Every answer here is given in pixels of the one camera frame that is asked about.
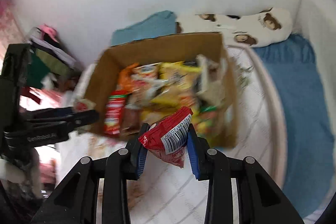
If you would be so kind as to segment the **blue bed sheet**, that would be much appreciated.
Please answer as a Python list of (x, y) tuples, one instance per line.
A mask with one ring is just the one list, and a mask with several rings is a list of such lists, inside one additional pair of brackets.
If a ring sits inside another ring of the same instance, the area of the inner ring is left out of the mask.
[(299, 34), (255, 48), (276, 85), (286, 121), (288, 159), (283, 192), (302, 218), (322, 204), (334, 176), (331, 132), (314, 49)]

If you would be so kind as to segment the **blue pillow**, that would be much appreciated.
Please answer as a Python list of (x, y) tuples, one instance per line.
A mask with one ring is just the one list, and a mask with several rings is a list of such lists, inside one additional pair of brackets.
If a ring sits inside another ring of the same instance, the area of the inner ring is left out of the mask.
[(176, 19), (177, 16), (172, 11), (156, 12), (143, 21), (115, 30), (112, 34), (111, 45), (117, 46), (136, 40), (175, 34)]

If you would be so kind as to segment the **pile of clothes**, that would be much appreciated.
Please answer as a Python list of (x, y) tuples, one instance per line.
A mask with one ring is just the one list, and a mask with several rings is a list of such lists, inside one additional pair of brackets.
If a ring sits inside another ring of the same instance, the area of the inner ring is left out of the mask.
[(34, 110), (38, 105), (61, 106), (64, 94), (74, 91), (79, 81), (80, 65), (60, 42), (54, 28), (44, 24), (24, 34), (15, 19), (12, 1), (1, 0), (1, 64), (9, 45), (16, 43), (27, 43), (31, 52), (23, 106), (33, 104)]

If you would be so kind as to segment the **red snack packet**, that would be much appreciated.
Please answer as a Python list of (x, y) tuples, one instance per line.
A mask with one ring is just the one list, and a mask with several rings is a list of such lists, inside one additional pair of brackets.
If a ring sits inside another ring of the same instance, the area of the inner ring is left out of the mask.
[(154, 156), (179, 168), (184, 167), (185, 145), (193, 112), (181, 107), (174, 114), (152, 124), (138, 141)]

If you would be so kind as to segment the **yellow wafer snack packet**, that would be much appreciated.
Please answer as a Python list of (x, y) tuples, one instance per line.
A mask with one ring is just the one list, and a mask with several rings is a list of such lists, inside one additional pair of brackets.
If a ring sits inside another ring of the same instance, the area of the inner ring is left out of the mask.
[(176, 109), (186, 106), (197, 113), (199, 102), (196, 85), (201, 73), (200, 67), (183, 65), (181, 62), (162, 63), (159, 69), (159, 79), (164, 80), (165, 83), (161, 92), (150, 102)]

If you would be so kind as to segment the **red ketchup style sachet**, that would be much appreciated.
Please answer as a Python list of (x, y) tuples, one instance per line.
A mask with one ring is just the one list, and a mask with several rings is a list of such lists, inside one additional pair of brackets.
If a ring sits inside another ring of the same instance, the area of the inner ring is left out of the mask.
[(106, 104), (104, 119), (104, 133), (112, 137), (120, 135), (123, 111), (126, 106), (128, 92), (125, 90), (113, 91)]

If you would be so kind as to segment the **white bear print pillow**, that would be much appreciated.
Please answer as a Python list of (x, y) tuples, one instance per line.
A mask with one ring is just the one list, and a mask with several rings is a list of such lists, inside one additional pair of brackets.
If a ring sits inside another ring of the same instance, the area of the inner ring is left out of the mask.
[(219, 32), (225, 45), (252, 48), (282, 42), (293, 29), (290, 12), (275, 7), (241, 17), (222, 14), (180, 15), (177, 23), (182, 33)]

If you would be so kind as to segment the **floral quilted bed mat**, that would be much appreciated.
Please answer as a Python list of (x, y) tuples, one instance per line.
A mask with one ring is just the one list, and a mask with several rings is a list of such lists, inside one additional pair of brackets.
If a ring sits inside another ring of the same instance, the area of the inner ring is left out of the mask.
[[(239, 101), (238, 142), (224, 149), (228, 157), (254, 157), (268, 172), (274, 170), (273, 138), (264, 84), (257, 67), (244, 48), (227, 48), (249, 84), (241, 90)], [(68, 141), (58, 144), (60, 152), (56, 178), (61, 181), (83, 156), (100, 159), (125, 147), (124, 141), (92, 133), (72, 132)], [(127, 197), (131, 223), (203, 223), (208, 182), (195, 179), (189, 159), (182, 169), (148, 153), (138, 181), (128, 181)]]

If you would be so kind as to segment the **orange snack packet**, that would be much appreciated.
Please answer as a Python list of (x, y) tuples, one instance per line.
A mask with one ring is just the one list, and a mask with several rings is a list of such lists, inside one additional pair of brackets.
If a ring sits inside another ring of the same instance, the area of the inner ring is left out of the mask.
[(131, 76), (134, 70), (139, 66), (139, 63), (134, 63), (122, 69), (118, 75), (117, 90), (124, 90), (127, 93), (132, 93), (134, 84)]

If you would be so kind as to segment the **blue milk cardboard box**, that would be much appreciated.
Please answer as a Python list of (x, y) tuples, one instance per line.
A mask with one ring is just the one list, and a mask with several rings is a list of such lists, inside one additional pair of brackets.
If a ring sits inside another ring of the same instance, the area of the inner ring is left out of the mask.
[(218, 32), (161, 36), (105, 50), (84, 96), (99, 114), (91, 133), (106, 134), (106, 106), (116, 90), (129, 93), (130, 105), (148, 113), (169, 115), (187, 106), (210, 146), (236, 146), (236, 78)]

